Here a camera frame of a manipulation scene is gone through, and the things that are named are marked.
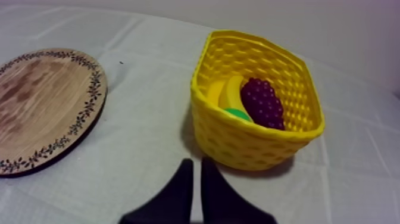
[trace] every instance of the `white tablecloth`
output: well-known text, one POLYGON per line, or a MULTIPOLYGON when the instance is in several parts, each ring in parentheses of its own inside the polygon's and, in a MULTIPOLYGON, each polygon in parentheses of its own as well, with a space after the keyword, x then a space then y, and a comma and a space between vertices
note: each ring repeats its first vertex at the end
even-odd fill
MULTIPOLYGON (((39 48, 74 48, 97 58, 109 82, 103 115, 79 147, 39 173, 0 179, 0 223, 117 223, 186 157, 195 161, 192 219, 201 220, 189 82, 210 31, 118 11, 0 7, 0 62, 39 48)), ((281 224, 400 223, 400 102, 340 68, 300 57, 320 94, 324 135, 275 169, 222 167, 223 175, 281 224)))

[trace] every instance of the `purple grapes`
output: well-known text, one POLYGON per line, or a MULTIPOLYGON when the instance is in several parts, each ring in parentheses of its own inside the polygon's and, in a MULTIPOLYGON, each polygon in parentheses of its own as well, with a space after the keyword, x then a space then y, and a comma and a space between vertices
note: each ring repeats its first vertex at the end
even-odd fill
POLYGON ((240 97, 254 123, 284 130, 283 107, 268 81, 250 78, 240 90, 240 97))

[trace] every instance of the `white wall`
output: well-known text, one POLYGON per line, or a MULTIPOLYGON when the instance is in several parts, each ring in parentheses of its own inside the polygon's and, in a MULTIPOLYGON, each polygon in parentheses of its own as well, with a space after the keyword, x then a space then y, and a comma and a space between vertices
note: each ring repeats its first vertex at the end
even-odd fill
POLYGON ((399 0, 0 0, 78 5, 236 29, 400 91, 399 0))

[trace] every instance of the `yellow banana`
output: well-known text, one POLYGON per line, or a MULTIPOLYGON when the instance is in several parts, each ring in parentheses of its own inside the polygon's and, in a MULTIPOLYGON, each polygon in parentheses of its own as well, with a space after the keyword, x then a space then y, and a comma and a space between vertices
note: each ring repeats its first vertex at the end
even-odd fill
POLYGON ((251 121, 251 118, 246 112, 246 109, 243 106, 242 100, 240 98, 240 87, 242 86, 242 82, 243 76, 232 76, 231 78, 229 78, 228 81, 225 82, 225 85, 221 90, 218 106, 224 110, 239 110, 248 117, 245 118, 246 120, 251 121))

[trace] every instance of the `toy fruit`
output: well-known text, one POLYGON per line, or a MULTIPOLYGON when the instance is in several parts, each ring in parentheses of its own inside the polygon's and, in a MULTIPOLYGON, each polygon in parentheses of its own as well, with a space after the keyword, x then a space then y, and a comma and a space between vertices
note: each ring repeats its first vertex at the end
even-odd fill
POLYGON ((284 130, 282 103, 268 81, 250 78, 240 91, 245 110, 254 123, 284 130))
POLYGON ((240 86, 242 85, 243 76, 230 77, 222 88, 218 106, 222 109, 235 109, 243 112, 249 119, 250 116, 246 112, 240 97, 240 86))
POLYGON ((208 92, 207 92, 207 100, 218 106, 219 100, 220 100, 220 95, 222 88, 224 88, 225 85, 225 80, 216 80, 210 84, 210 87, 208 87, 208 92))
POLYGON ((236 117, 240 117, 241 119, 245 119, 249 122, 251 122, 251 118, 243 111, 237 110, 237 109, 225 109, 226 112, 230 112, 231 114, 235 115, 236 117))

